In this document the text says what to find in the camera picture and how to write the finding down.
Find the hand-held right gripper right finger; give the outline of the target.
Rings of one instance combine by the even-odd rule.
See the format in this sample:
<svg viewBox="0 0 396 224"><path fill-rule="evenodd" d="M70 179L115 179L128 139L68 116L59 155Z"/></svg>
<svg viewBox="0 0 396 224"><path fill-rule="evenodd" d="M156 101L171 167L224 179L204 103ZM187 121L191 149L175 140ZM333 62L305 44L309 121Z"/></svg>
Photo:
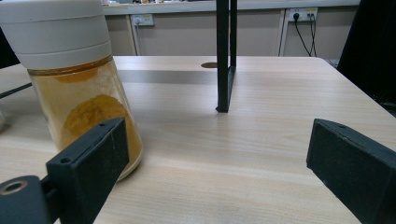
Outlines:
<svg viewBox="0 0 396 224"><path fill-rule="evenodd" d="M306 166L363 224L396 224L396 152L325 119L315 119Z"/></svg>

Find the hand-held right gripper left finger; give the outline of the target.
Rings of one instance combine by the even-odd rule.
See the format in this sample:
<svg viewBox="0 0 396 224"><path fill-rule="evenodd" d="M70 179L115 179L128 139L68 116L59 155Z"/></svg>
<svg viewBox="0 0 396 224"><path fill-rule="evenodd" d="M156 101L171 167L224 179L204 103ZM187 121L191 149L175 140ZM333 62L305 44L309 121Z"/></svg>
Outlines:
<svg viewBox="0 0 396 224"><path fill-rule="evenodd" d="M46 163L42 180L49 216L62 224L92 224L129 162L126 121L99 123Z"/></svg>

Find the orange powder spice jar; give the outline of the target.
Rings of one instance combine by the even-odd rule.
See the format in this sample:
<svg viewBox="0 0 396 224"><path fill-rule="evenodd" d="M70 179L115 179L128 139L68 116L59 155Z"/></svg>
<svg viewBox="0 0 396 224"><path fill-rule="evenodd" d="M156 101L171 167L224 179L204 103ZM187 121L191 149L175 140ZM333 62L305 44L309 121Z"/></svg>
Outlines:
<svg viewBox="0 0 396 224"><path fill-rule="evenodd" d="M96 124L124 118L129 163L143 145L112 57L101 0L0 0L0 28L28 71L55 146L63 150Z"/></svg>

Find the black metal rack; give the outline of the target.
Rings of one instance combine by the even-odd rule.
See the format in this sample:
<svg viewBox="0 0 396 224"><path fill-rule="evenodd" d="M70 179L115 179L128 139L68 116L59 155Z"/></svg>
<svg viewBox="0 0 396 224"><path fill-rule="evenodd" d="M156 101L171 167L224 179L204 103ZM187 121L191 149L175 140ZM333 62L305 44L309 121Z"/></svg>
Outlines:
<svg viewBox="0 0 396 224"><path fill-rule="evenodd" d="M216 0L217 78L220 113L229 111L236 72L237 0Z"/></svg>

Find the black curtain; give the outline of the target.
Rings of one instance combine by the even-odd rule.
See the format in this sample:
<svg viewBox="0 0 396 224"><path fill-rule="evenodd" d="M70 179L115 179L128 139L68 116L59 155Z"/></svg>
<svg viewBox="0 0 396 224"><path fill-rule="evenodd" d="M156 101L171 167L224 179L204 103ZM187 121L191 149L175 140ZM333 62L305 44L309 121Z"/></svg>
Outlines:
<svg viewBox="0 0 396 224"><path fill-rule="evenodd" d="M396 0L361 0L337 70L380 105L396 105Z"/></svg>

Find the white background counter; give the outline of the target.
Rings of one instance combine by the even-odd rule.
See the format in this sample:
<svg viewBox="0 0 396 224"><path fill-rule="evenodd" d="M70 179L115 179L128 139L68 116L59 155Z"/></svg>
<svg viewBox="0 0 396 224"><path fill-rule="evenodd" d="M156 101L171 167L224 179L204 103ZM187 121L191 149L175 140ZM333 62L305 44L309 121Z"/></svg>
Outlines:
<svg viewBox="0 0 396 224"><path fill-rule="evenodd" d="M361 0L237 0L239 10L280 9L299 7L350 7ZM163 14L210 12L216 10L216 1L172 2L160 4L119 4L103 7L106 15Z"/></svg>

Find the white wall power outlet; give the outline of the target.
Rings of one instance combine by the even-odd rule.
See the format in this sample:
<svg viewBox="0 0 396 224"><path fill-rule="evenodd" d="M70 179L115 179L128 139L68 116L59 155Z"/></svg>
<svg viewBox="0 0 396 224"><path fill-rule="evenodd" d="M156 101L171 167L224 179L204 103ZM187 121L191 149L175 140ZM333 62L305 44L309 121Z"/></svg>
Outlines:
<svg viewBox="0 0 396 224"><path fill-rule="evenodd" d="M136 14L131 16L134 26L153 26L154 20L151 14Z"/></svg>
<svg viewBox="0 0 396 224"><path fill-rule="evenodd" d="M317 14L318 9L316 7L291 8L289 21L314 21Z"/></svg>

